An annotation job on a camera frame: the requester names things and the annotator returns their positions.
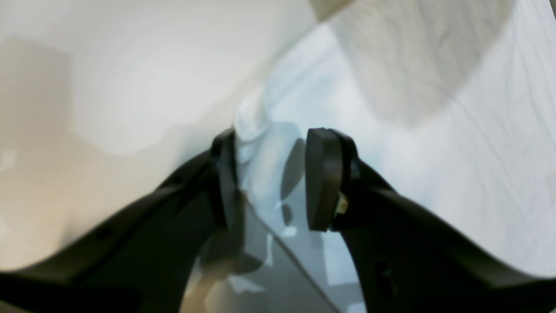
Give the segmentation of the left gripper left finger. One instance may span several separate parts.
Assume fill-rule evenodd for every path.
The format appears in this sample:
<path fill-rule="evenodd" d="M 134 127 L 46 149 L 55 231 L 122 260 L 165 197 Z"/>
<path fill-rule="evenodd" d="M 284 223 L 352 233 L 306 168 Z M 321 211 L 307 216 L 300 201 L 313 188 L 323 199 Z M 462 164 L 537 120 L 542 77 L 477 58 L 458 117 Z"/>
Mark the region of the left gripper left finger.
<path fill-rule="evenodd" d="M 176 313 L 203 245 L 234 224 L 236 183 L 228 129 L 68 247 L 1 272 L 1 300 L 32 313 Z"/>

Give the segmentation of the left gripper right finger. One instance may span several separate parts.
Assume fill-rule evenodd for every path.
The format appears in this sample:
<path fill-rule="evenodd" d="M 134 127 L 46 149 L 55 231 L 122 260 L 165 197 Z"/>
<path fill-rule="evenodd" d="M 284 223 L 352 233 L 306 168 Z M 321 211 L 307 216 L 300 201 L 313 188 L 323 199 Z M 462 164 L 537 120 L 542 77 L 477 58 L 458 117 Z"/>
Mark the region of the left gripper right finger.
<path fill-rule="evenodd" d="M 555 279 L 510 267 L 399 194 L 344 133 L 308 130 L 304 170 L 308 227 L 340 233 L 369 313 L 555 309 Z"/>

